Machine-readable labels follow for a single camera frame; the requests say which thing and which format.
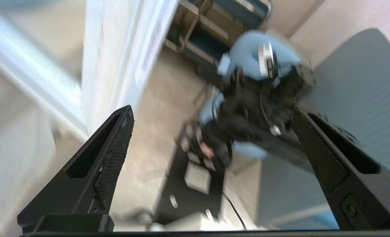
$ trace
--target floor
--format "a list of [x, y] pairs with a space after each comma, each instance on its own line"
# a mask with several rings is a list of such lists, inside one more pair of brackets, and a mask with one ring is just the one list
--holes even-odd
[[[110, 215], [116, 223], [141, 210], [155, 212], [165, 173], [171, 162], [174, 138], [183, 121], [194, 113], [196, 108], [192, 101], [205, 85], [192, 69], [190, 61], [167, 49], [162, 50], [134, 114], [131, 143], [110, 209]], [[77, 150], [81, 146], [72, 141], [62, 143], [68, 150]], [[67, 154], [63, 151], [60, 156], [66, 155], [70, 157], [73, 152]], [[245, 213], [240, 215], [252, 219], [253, 224], [258, 209], [261, 164], [259, 161], [249, 161], [247, 157], [235, 155], [227, 172], [225, 192], [229, 192], [228, 196], [237, 211]], [[222, 210], [227, 222], [240, 225], [228, 202], [223, 201]]]

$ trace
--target black cable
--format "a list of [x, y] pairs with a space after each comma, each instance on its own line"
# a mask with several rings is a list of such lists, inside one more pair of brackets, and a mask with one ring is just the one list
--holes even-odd
[[237, 217], [239, 218], [240, 222], [243, 225], [243, 229], [246, 229], [245, 222], [243, 222], [242, 218], [240, 217], [240, 215], [237, 212], [236, 208], [234, 207], [233, 203], [230, 201], [230, 198], [225, 193], [223, 193], [223, 196], [227, 199], [227, 201], [229, 201], [230, 205], [233, 207], [234, 213], [236, 213]]
[[264, 105], [262, 104], [262, 92], [264, 91], [263, 88], [264, 88], [264, 86], [262, 87], [262, 90], [259, 93], [259, 105], [261, 106], [262, 115], [264, 116], [265, 121], [271, 127], [272, 124], [271, 124], [270, 120], [268, 119], [267, 114], [264, 111]]
[[213, 101], [212, 101], [212, 104], [211, 104], [211, 113], [213, 114], [213, 120], [216, 120], [216, 116], [214, 115], [214, 112], [216, 112], [215, 103], [216, 103], [217, 95], [218, 95], [218, 94], [215, 94], [215, 95], [214, 95]]

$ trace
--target gray panel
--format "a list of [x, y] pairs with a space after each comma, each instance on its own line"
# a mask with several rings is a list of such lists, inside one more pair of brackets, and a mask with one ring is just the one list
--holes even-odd
[[351, 132], [390, 170], [390, 43], [377, 29], [342, 44], [316, 69], [312, 108]]
[[340, 229], [330, 210], [315, 216], [279, 225], [278, 228], [282, 230]]
[[285, 215], [326, 204], [316, 177], [273, 155], [262, 162], [258, 224], [273, 224]]
[[[307, 97], [310, 107], [352, 133], [362, 148], [390, 170], [390, 43], [377, 29], [362, 31], [316, 69], [318, 85]], [[320, 204], [317, 181], [283, 162], [264, 161], [258, 223]], [[312, 217], [281, 228], [319, 228]]]

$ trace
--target white wall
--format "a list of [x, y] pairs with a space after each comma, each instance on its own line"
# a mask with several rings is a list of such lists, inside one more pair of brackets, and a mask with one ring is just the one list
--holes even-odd
[[323, 0], [273, 0], [273, 13], [267, 26], [289, 38], [322, 2]]
[[351, 36], [372, 27], [390, 40], [390, 0], [326, 0], [290, 42], [316, 67]]
[[54, 152], [49, 116], [0, 74], [0, 236], [21, 234], [16, 215], [52, 178]]
[[92, 134], [118, 108], [139, 104], [178, 0], [87, 0], [83, 109]]

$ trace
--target screw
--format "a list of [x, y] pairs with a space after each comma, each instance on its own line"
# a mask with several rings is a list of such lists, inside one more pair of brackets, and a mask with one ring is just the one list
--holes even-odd
[[198, 142], [202, 141], [202, 132], [200, 127], [196, 129], [195, 134], [196, 134], [197, 141]]
[[179, 205], [177, 204], [177, 201], [176, 201], [176, 198], [174, 197], [174, 195], [170, 195], [170, 202], [171, 202], [171, 205], [174, 207], [174, 208], [177, 208]]
[[186, 131], [186, 135], [188, 137], [192, 137], [192, 134], [193, 134], [193, 128], [190, 124], [188, 124], [185, 128], [185, 131]]
[[205, 210], [205, 213], [207, 214], [207, 218], [208, 218], [210, 221], [214, 221], [214, 217], [213, 217], [213, 215], [211, 214], [210, 209]]
[[270, 132], [274, 136], [280, 136], [281, 135], [280, 128], [278, 126], [276, 126], [276, 125], [273, 125], [273, 126], [270, 127]]
[[182, 140], [180, 141], [180, 146], [182, 147], [182, 150], [184, 152], [189, 151], [189, 140], [186, 136], [182, 137]]
[[356, 209], [351, 205], [347, 207], [347, 212], [351, 217], [355, 217], [357, 214]]

